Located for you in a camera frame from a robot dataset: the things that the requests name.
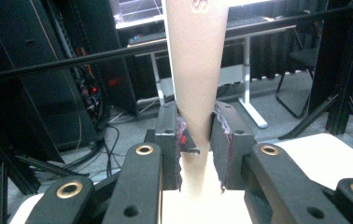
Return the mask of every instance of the gray floor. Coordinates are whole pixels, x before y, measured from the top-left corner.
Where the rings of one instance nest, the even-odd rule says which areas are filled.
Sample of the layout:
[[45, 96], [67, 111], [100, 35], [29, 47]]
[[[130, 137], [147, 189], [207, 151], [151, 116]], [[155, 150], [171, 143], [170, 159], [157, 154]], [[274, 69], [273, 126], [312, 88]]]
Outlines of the gray floor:
[[[256, 126], [254, 121], [249, 117], [243, 107], [238, 104], [237, 96], [241, 95], [242, 86], [232, 85], [229, 88], [222, 87], [219, 93], [224, 92], [219, 100], [234, 106], [240, 114], [243, 121], [251, 128], [255, 134], [258, 142], [277, 142], [277, 137], [292, 130], [301, 120], [293, 118], [276, 100], [275, 89], [278, 84], [279, 77], [273, 80], [264, 79], [261, 81], [255, 80], [251, 83], [251, 103], [268, 122], [267, 129], [260, 129]], [[311, 79], [306, 73], [298, 73], [288, 75], [285, 80], [285, 86], [281, 92], [281, 96], [287, 104], [294, 109], [299, 110], [303, 107], [305, 98], [307, 97], [311, 87]], [[131, 117], [129, 115], [121, 115], [116, 108], [112, 109], [112, 125], [119, 129], [120, 138], [115, 146], [115, 153], [124, 155], [127, 149], [136, 143], [144, 141], [147, 129], [154, 129], [156, 126], [158, 106], [154, 105], [152, 108], [145, 109], [138, 117]], [[312, 133], [323, 133], [327, 119], [327, 114], [322, 115], [302, 135]], [[116, 131], [113, 129], [106, 130], [106, 142], [111, 147], [115, 143]], [[353, 140], [353, 119], [350, 118], [345, 135], [346, 141]], [[73, 161], [89, 152], [88, 148], [80, 148], [65, 152], [63, 158], [66, 162]], [[106, 177], [106, 154], [101, 153], [99, 157], [95, 158], [90, 164], [82, 165], [78, 168], [81, 173], [89, 173], [91, 179], [101, 181]], [[116, 160], [120, 165], [123, 164], [123, 157], [116, 156]], [[118, 170], [118, 165], [113, 161], [113, 168]], [[44, 192], [49, 187], [53, 180], [46, 180], [52, 178], [52, 175], [38, 175], [43, 180], [43, 185], [39, 192]], [[16, 187], [9, 181], [8, 202], [9, 212], [13, 213], [19, 205], [29, 196], [24, 196], [16, 189]]]

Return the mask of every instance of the computer monitor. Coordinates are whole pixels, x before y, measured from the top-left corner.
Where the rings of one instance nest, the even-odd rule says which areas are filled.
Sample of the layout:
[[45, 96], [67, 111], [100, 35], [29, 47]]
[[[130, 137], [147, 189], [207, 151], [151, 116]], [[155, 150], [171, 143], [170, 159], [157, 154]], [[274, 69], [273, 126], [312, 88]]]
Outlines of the computer monitor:
[[116, 29], [162, 21], [162, 0], [109, 0]]

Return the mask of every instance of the cardboard tube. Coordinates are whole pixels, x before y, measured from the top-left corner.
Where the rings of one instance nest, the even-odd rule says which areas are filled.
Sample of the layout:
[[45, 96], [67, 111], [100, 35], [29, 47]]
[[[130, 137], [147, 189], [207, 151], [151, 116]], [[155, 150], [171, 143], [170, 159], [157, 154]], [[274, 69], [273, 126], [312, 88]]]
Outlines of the cardboard tube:
[[228, 7], [222, 0], [163, 0], [178, 113], [200, 150], [182, 154], [182, 191], [199, 199], [209, 150]]

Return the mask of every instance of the cable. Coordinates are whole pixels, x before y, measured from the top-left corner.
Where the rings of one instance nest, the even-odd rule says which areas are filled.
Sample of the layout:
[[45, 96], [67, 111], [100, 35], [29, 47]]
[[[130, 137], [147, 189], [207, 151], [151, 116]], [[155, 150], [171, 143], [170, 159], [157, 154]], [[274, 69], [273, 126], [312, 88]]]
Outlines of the cable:
[[84, 168], [88, 167], [89, 165], [91, 165], [93, 162], [95, 162], [96, 160], [98, 160], [98, 158], [101, 156], [101, 153], [98, 153], [98, 155], [89, 163], [87, 163], [85, 166], [81, 167], [80, 169], [77, 170], [77, 172], [83, 170]]
[[[105, 144], [105, 148], [106, 148], [106, 154], [107, 154], [107, 163], [106, 163], [106, 175], [107, 176], [111, 176], [112, 175], [112, 153], [115, 150], [115, 146], [119, 141], [119, 136], [120, 136], [120, 132], [119, 129], [117, 129], [116, 127], [110, 125], [109, 123], [106, 125], [107, 128], [111, 128], [113, 130], [116, 131], [116, 138], [115, 138], [115, 142], [113, 143], [113, 146], [111, 149], [109, 149], [109, 147], [106, 144], [106, 141], [104, 140], [104, 144]], [[121, 166], [119, 165], [118, 161], [115, 159], [115, 156], [113, 156], [116, 164], [119, 166], [119, 168], [121, 168]]]
[[74, 169], [74, 168], [80, 166], [81, 164], [83, 164], [84, 162], [89, 161], [90, 159], [92, 159], [95, 155], [99, 154], [100, 152], [101, 152], [101, 147], [96, 147], [95, 149], [93, 149], [91, 152], [89, 152], [88, 154], [86, 154], [82, 158], [79, 158], [75, 161], [72, 161], [72, 162], [64, 165], [63, 168]]
[[123, 115], [124, 112], [119, 113], [115, 118], [111, 119], [109, 122], [114, 121], [115, 119], [118, 119], [121, 115]]

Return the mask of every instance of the black chair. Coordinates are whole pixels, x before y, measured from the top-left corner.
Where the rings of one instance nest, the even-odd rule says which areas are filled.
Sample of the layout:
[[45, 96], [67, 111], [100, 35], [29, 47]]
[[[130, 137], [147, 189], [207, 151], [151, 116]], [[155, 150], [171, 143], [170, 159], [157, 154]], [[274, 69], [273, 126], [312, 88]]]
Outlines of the black chair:
[[[290, 15], [296, 16], [296, 15], [302, 15], [306, 14], [308, 12], [295, 12], [291, 13]], [[308, 22], [302, 22], [296, 25], [295, 28], [292, 29], [294, 36], [295, 36], [295, 42], [296, 45], [298, 46], [298, 50], [293, 51], [290, 55], [289, 58], [291, 59], [292, 62], [297, 63], [299, 66], [301, 66], [303, 69], [307, 70], [308, 73], [310, 74], [310, 77], [313, 79], [314, 78], [314, 71], [316, 68], [317, 64], [317, 56], [318, 56], [318, 40], [319, 40], [319, 31], [318, 31], [318, 25], [313, 22], [313, 21], [308, 21]], [[301, 39], [301, 36], [308, 37], [310, 36], [311, 41], [308, 43], [307, 47], [304, 47], [304, 42]], [[305, 110], [308, 107], [309, 103], [309, 96], [307, 97], [304, 107], [302, 111], [299, 114], [296, 114], [293, 112], [279, 97], [279, 92], [281, 90], [282, 83], [284, 81], [285, 74], [281, 75], [281, 79], [279, 80], [278, 87], [275, 92], [275, 98], [277, 101], [285, 108], [287, 111], [294, 117], [294, 118], [301, 118], [304, 115]]]

